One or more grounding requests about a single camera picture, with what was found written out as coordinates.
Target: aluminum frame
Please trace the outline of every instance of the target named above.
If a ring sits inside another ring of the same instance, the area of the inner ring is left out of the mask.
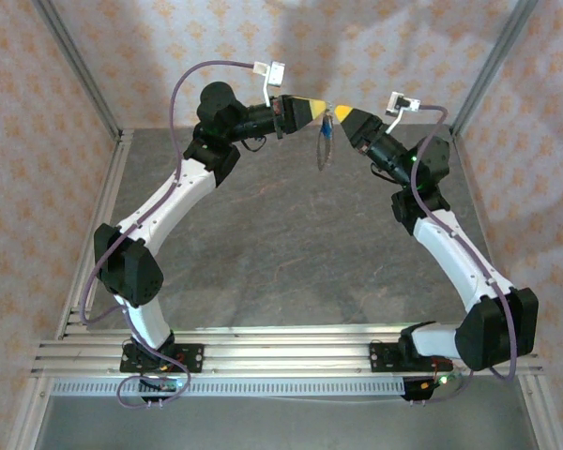
[[[52,0],[32,0],[32,3],[52,33],[56,44],[58,44],[61,53],[65,56],[65,59],[73,70],[73,73],[75,73],[75,76],[87,94],[87,97],[92,102],[92,105],[96,109],[102,124],[106,127],[108,133],[111,135],[111,138],[116,141],[119,138],[121,130],[116,123],[109,105],[100,92],[92,73],[85,64],[79,50],[77,50],[77,46],[68,32],[67,27],[63,23],[60,14],[58,14],[54,3]]]
[[[464,131],[537,3],[538,0],[519,0],[513,8],[495,46],[490,51],[476,81],[465,98],[463,106],[450,127],[453,136],[460,135]]]
[[[127,377],[127,374],[118,371],[118,366],[121,344],[129,338],[129,330],[87,330],[80,322],[78,304],[83,283],[93,263],[91,236],[98,224],[111,217],[132,138],[133,130],[125,130],[113,153],[88,226],[84,252],[71,284],[59,329],[54,340],[42,341],[39,345],[8,449],[34,448],[48,400],[51,395],[59,395],[54,391],[55,386],[69,380],[82,386],[82,391],[76,395],[92,396],[96,394],[92,386],[114,385]],[[452,144],[458,145],[459,139]],[[339,383],[353,386],[358,395],[380,396],[395,393],[389,390],[385,394],[381,390],[368,391],[367,383],[379,380],[390,384],[393,381],[401,383],[406,375],[428,375],[371,373],[369,343],[373,340],[396,341],[403,328],[404,324],[205,328],[175,332],[175,340],[205,344],[203,372],[193,377],[203,386]],[[504,363],[497,369],[505,374],[509,365]],[[492,374],[483,370],[476,376],[490,377]],[[556,419],[543,362],[536,354],[518,359],[517,379],[539,448],[563,449],[563,429]],[[362,383],[361,387],[354,387],[358,383]],[[270,395],[279,395],[280,387],[275,389],[278,391],[271,391]],[[295,392],[296,396],[309,393],[312,391],[308,389]],[[250,387],[238,394],[254,397]]]

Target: black joint motor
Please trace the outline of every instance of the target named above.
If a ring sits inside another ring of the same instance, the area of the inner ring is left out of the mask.
[[[121,232],[117,228],[106,223],[96,229],[96,263],[120,236]],[[122,296],[132,307],[137,308],[149,303],[159,293],[164,276],[144,241],[127,237],[100,268],[98,279],[109,293]]]
[[[237,147],[216,139],[194,139],[184,152],[185,159],[195,159],[205,165],[205,169],[215,174],[215,184],[219,186],[229,175],[240,159]]]
[[[506,295],[517,339],[517,356],[532,352],[538,318],[538,297],[529,289]],[[467,313],[455,335],[459,355],[473,370],[510,360],[507,316],[498,298],[484,297]]]

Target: black mounting plate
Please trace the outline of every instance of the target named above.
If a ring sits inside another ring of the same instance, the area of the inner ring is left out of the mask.
[[[372,372],[434,372],[434,358],[420,356],[418,358],[405,358],[399,349],[398,343],[372,342],[369,344],[369,362]],[[451,372],[452,363],[444,358],[435,360],[438,372]]]
[[[203,371],[203,363],[205,361],[204,344],[175,343],[167,350],[167,353],[186,366],[191,373],[201,373]],[[159,365],[159,362],[152,355],[148,356],[135,343],[123,346],[123,355],[121,356],[121,365],[119,367],[121,373],[179,373],[182,371],[178,366],[172,366],[171,370],[163,372],[159,369]]]

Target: cable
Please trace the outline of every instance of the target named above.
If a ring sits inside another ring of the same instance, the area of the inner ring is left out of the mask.
[[[321,138],[323,137],[323,150],[321,148]],[[317,135],[317,169],[322,172],[331,163],[331,156],[334,146],[334,120],[333,115],[326,109],[324,112],[321,128]]]
[[[163,405],[165,405],[166,403],[169,403],[170,401],[179,398],[179,396],[183,392],[185,392],[186,389],[188,389],[188,387],[190,385],[190,378],[191,378],[191,375],[190,375],[190,372],[188,371],[188,369],[183,364],[181,364],[180,362],[178,362],[178,361],[176,361],[176,360],[170,358],[169,356],[166,356],[166,355],[164,355],[160,352],[157,352],[156,350],[152,349],[150,347],[150,345],[148,345],[148,343],[140,336],[140,333],[138,332],[136,327],[133,325],[131,319],[129,318],[127,307],[124,307],[123,305],[111,307],[110,309],[103,312],[102,314],[100,314],[98,317],[96,317],[94,319],[89,319],[85,315],[85,308],[86,308],[86,305],[87,305],[87,298],[88,298],[89,293],[92,289],[92,285],[94,283],[94,280],[98,276],[100,268],[106,263],[106,261],[114,253],[114,251],[121,245],[121,243],[133,231],[135,231],[136,229],[141,227],[142,223],[144,223],[145,220],[147,220],[150,216],[152,216],[152,214],[154,214],[157,210],[159,210],[159,208],[165,202],[167,202],[167,200],[169,200],[169,198],[173,194],[174,190],[177,188],[177,184],[181,183],[181,179],[182,179],[181,178],[181,168],[182,168],[182,161],[183,161],[184,157],[183,157],[183,152],[181,151],[181,148],[179,147],[179,143],[175,139],[175,120],[174,120],[175,99],[177,97],[177,92],[179,91],[181,84],[191,75],[191,73],[198,70],[199,68],[204,68],[204,67],[207,67],[207,66],[234,66],[234,67],[238,67],[238,68],[253,68],[254,64],[240,63],[240,62],[237,62],[237,61],[227,61],[227,60],[204,61],[204,62],[197,64],[197,65],[191,67],[190,69],[188,69],[181,76],[181,78],[177,81],[177,83],[175,84],[175,87],[173,89],[173,93],[171,94],[171,102],[169,104],[169,130],[170,130],[170,134],[171,134],[171,142],[172,142],[173,148],[174,148],[174,150],[177,154],[177,164],[176,164],[176,167],[175,167],[174,181],[169,186],[167,191],[163,194],[163,196],[157,202],[155,202],[155,204],[152,205],[145,213],[143,213],[135,223],[133,223],[131,226],[129,226],[129,228],[127,228],[123,233],[121,233],[121,235],[114,241],[114,243],[99,258],[98,262],[96,263],[96,265],[92,269],[90,276],[88,277],[86,283],[84,284],[84,289],[82,290],[82,295],[81,295],[81,299],[80,299],[80,320],[82,321],[82,323],[84,325],[90,325],[92,323],[99,322],[102,319],[104,319],[106,316],[108,316],[109,314],[121,309],[123,311],[123,316],[125,317],[125,321],[127,322],[129,329],[131,330],[131,333],[134,335],[136,340],[138,342],[140,342],[140,344],[143,347],[145,347],[145,349],[149,353],[157,356],[158,358],[160,358],[164,361],[167,361],[171,364],[178,366],[179,368],[181,368],[181,370],[186,372],[186,375],[188,376],[188,378],[187,378],[184,386],[174,396],[171,396],[171,397],[169,397],[165,400],[162,400],[162,399],[159,400],[159,404],[160,404],[161,407]],[[147,405],[131,405],[129,403],[125,403],[121,398],[120,394],[121,394],[121,388],[123,387],[123,384],[125,384],[126,382],[131,381],[131,380],[147,380],[147,381],[153,382],[155,380],[172,381],[174,379],[166,378],[166,377],[163,377],[163,378],[160,378],[160,379],[154,379],[154,378],[145,377],[143,375],[133,375],[133,376],[127,377],[125,380],[123,380],[118,385],[117,390],[116,390],[116,396],[117,396],[117,399],[119,400],[119,403],[122,406],[124,406],[125,408],[142,409],[142,408],[149,408],[150,403],[148,403]]]
[[[249,145],[246,143],[246,141],[242,140],[242,141],[240,141],[240,142],[242,143],[242,145],[244,145],[244,148],[247,149],[249,152],[256,153],[256,152],[258,152],[260,149],[262,149],[262,148],[265,146],[265,144],[266,144],[266,136],[261,136],[260,138],[255,138],[254,140],[257,141],[257,142],[263,141],[263,143],[262,143],[261,145],[259,145],[258,147],[256,147],[256,148],[251,148],[251,147],[249,147]]]
[[[372,171],[372,174],[377,176],[378,178],[381,178],[382,180],[388,181],[389,183],[392,183],[393,185],[398,185],[398,182],[394,181],[390,177],[385,176],[384,174],[379,172],[378,167],[374,163],[372,163],[372,165],[370,166],[370,169]]]
[[[421,210],[425,212],[428,218],[431,218],[440,228],[442,228],[446,233],[448,233],[450,236],[453,236],[457,240],[457,242],[467,252],[467,254],[471,257],[471,259],[474,261],[474,263],[479,267],[483,275],[486,277],[486,282],[490,280],[493,281],[489,284],[495,290],[496,295],[500,299],[500,304],[502,305],[502,308],[505,311],[505,317],[507,318],[507,329],[509,331],[509,343],[510,343],[510,366],[509,366],[509,374],[506,377],[498,373],[496,369],[494,369],[493,367],[490,367],[490,370],[498,379],[510,382],[515,378],[515,371],[517,369],[517,337],[515,336],[515,324],[513,322],[513,316],[510,312],[509,303],[507,302],[507,297],[505,297],[505,294],[502,293],[502,291],[498,287],[498,284],[493,279],[492,274],[488,271],[488,269],[485,267],[483,262],[479,259],[479,256],[476,253],[476,251],[471,246],[469,246],[469,244],[467,244],[467,242],[458,233],[456,233],[449,225],[447,225],[440,218],[438,218],[438,216],[436,216],[430,210],[430,208],[426,206],[425,202],[423,202],[417,191],[417,169],[419,163],[421,162],[421,159],[423,158],[423,154],[425,153],[425,150],[430,144],[430,141],[436,135],[436,133],[438,132],[438,130],[446,120],[447,116],[449,115],[449,112],[447,111],[446,108],[442,106],[435,106],[435,105],[420,105],[419,110],[440,111],[442,115],[440,116],[440,119],[435,124],[430,134],[426,136],[425,140],[421,144],[421,147],[418,150],[417,159],[415,160],[415,163],[411,168],[411,190],[413,192],[413,197],[415,198],[415,201],[417,202]]]

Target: white connector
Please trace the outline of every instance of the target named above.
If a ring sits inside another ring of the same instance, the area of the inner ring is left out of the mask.
[[[258,73],[265,77],[263,82],[263,95],[265,96],[265,104],[271,106],[269,102],[269,93],[267,88],[269,86],[280,87],[283,81],[283,72],[285,71],[285,64],[277,61],[272,61],[271,65],[256,61],[252,72]]]
[[[399,124],[403,118],[404,111],[419,111],[419,105],[421,100],[416,98],[405,97],[402,92],[392,92],[390,95],[390,100],[388,101],[388,106],[386,107],[386,115],[396,117],[394,122],[390,124],[388,129],[386,129],[386,134],[390,134],[392,130]]]
[[[400,105],[397,104],[400,100],[406,100],[409,105]],[[421,105],[421,100],[417,100],[416,98],[408,98],[405,97],[402,92],[392,92],[390,95],[390,100],[388,101],[388,106],[386,107],[386,115],[391,115],[392,117],[396,117],[401,110],[407,110],[412,112],[419,111],[419,105]]]

